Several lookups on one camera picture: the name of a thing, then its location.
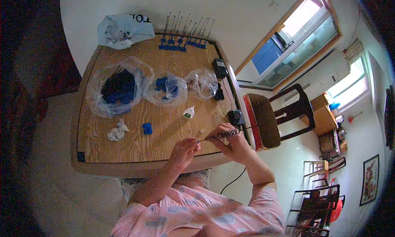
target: woman's right hand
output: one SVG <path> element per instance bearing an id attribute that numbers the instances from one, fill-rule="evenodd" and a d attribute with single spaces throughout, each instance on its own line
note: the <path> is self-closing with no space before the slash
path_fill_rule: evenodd
<path id="1" fill-rule="evenodd" d="M 230 123 L 222 123 L 218 125 L 206 138 L 208 141 L 213 143 L 220 151 L 232 161 L 246 165 L 251 158 L 257 156 L 256 152 L 249 146 L 247 140 L 243 136 L 243 132 L 237 135 L 229 136 L 226 138 L 229 141 L 228 145 L 225 145 L 220 139 L 212 138 L 218 133 L 230 131 L 235 129 Z"/>

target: glue bottle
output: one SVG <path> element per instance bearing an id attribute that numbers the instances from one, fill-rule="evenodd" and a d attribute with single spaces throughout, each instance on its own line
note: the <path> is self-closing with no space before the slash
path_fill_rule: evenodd
<path id="1" fill-rule="evenodd" d="M 192 119 L 195 115 L 195 106 L 192 106 L 184 111 L 184 117 L 187 119 Z"/>

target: black device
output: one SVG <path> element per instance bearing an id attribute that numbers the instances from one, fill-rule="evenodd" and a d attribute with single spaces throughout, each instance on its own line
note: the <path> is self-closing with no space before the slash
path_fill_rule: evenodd
<path id="1" fill-rule="evenodd" d="M 218 83 L 218 89 L 217 89 L 217 92 L 215 92 L 214 99 L 216 101 L 222 101 L 222 100 L 225 99 L 224 92 L 221 89 L 221 84 L 220 83 Z"/>
<path id="2" fill-rule="evenodd" d="M 241 110 L 231 110 L 228 112 L 229 123 L 233 126 L 245 124 L 244 116 Z"/>
<path id="3" fill-rule="evenodd" d="M 215 76 L 217 76 L 217 79 L 223 79 L 228 74 L 224 61 L 221 60 L 220 58 L 214 59 L 213 68 L 214 68 Z"/>

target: window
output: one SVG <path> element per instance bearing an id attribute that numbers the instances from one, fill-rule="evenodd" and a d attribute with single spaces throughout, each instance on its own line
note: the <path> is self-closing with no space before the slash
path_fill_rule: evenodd
<path id="1" fill-rule="evenodd" d="M 285 27 L 281 30 L 289 37 L 293 37 L 304 26 L 316 12 L 319 6 L 311 0 L 304 2 L 295 10 L 295 12 L 284 22 Z"/>
<path id="2" fill-rule="evenodd" d="M 341 37 L 330 0 L 298 0 L 236 70 L 236 78 L 245 86 L 282 90 Z"/>
<path id="3" fill-rule="evenodd" d="M 339 109 L 368 89 L 368 80 L 362 57 L 352 63 L 350 68 L 350 74 L 327 91 L 328 95 L 333 98 L 334 103 L 340 103 Z"/>

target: woman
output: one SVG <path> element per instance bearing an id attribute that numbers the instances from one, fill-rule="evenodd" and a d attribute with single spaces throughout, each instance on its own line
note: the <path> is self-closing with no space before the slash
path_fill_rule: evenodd
<path id="1" fill-rule="evenodd" d="M 231 129 L 234 127 L 230 123 L 222 123 L 208 137 Z M 229 159 L 246 166 L 253 184 L 248 206 L 205 189 L 208 183 L 202 179 L 207 173 L 180 176 L 201 149 L 195 138 L 187 138 L 175 144 L 167 164 L 137 189 L 110 236 L 282 234 L 284 215 L 273 171 L 241 133 L 228 137 L 228 145 L 217 138 L 208 140 Z"/>

